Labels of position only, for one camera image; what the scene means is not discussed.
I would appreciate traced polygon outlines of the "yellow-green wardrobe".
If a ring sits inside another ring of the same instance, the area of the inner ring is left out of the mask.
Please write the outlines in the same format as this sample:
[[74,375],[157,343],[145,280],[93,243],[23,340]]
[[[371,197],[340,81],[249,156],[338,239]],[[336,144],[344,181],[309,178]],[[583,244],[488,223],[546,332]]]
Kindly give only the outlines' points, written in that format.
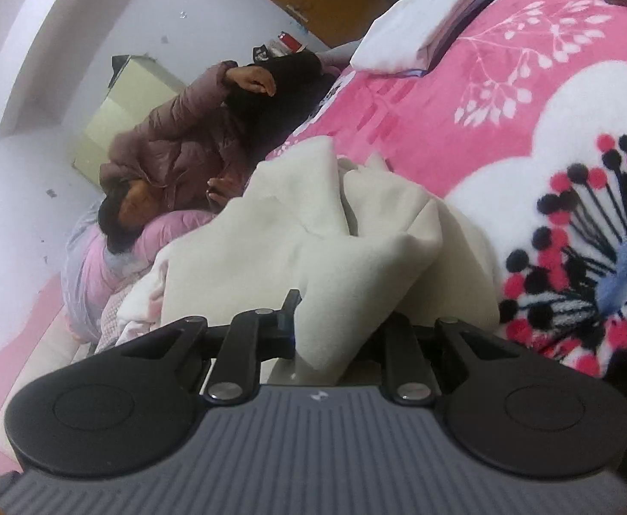
[[146,56],[111,58],[112,75],[106,97],[78,139],[73,166],[97,185],[99,167],[108,160],[115,136],[128,131],[150,113],[180,93],[184,84]]

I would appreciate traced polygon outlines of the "beige zip-up jacket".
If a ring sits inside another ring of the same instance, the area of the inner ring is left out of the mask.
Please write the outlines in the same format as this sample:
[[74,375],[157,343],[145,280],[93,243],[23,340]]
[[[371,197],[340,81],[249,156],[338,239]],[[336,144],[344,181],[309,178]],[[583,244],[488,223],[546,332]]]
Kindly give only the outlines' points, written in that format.
[[333,385],[392,313],[497,325],[494,260],[472,223],[380,159],[314,137],[261,163],[245,193],[163,253],[163,322],[223,324],[299,291],[295,349],[276,385]]

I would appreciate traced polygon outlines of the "white padded headboard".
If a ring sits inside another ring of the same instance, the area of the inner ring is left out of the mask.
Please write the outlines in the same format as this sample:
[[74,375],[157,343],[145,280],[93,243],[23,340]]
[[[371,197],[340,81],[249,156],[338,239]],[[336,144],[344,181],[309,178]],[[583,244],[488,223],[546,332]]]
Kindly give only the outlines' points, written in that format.
[[4,430],[13,395],[29,382],[84,358],[89,349],[70,329],[61,280],[52,278],[38,293],[25,327],[0,351],[0,475],[21,469]]

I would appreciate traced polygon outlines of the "person in mauve puffer coat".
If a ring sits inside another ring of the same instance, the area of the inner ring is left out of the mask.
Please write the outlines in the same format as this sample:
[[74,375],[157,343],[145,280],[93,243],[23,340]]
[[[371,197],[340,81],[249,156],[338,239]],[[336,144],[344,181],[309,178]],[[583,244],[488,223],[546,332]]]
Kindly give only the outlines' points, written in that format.
[[256,164],[324,99],[346,58],[301,51],[244,65],[220,62],[112,141],[99,168],[98,226],[113,254],[156,218],[213,212],[243,192]]

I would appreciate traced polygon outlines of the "pink checkered knit blanket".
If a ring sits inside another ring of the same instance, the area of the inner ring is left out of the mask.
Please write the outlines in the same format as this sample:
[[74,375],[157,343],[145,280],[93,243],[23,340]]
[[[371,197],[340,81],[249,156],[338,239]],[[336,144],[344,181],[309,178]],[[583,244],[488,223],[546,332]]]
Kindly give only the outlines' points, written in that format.
[[117,315],[126,295],[126,290],[122,290],[111,295],[108,302],[106,302],[101,316],[101,323],[99,324],[101,337],[95,349],[96,354],[110,350],[125,342],[124,326],[117,321]]

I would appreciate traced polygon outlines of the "folded white towel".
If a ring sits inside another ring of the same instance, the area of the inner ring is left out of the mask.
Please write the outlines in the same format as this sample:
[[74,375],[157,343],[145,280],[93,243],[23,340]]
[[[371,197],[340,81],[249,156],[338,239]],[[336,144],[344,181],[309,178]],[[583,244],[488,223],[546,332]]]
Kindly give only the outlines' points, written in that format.
[[351,58],[372,75],[425,75],[459,31],[493,0],[400,0],[379,16]]

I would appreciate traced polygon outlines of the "pink grey rolled duvet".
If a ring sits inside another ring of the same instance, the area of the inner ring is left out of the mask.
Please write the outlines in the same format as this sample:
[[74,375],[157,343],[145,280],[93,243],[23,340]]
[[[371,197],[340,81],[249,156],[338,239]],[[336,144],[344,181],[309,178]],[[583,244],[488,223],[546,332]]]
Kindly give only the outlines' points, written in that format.
[[103,310],[115,293],[145,274],[167,244],[215,218],[212,213],[191,209],[163,214],[142,229],[130,250],[113,254],[98,226],[98,208],[94,203],[76,222],[61,271],[70,329],[85,343],[101,338]]

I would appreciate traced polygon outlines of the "pink floral bed blanket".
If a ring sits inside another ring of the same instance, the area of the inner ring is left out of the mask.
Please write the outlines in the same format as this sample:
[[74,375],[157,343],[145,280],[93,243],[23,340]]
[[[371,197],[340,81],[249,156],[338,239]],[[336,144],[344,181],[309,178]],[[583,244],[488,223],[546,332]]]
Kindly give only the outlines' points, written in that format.
[[627,356],[627,7],[495,0],[421,77],[349,70],[289,137],[382,158],[465,216],[485,298],[444,282],[405,306],[602,377]]

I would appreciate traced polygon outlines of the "cream fleece garment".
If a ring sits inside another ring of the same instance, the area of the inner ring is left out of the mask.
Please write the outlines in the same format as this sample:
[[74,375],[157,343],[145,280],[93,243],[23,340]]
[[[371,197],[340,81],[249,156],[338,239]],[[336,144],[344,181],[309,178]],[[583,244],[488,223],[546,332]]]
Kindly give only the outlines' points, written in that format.
[[116,316],[116,345],[133,341],[160,327],[166,272],[166,264],[150,270],[126,294]]

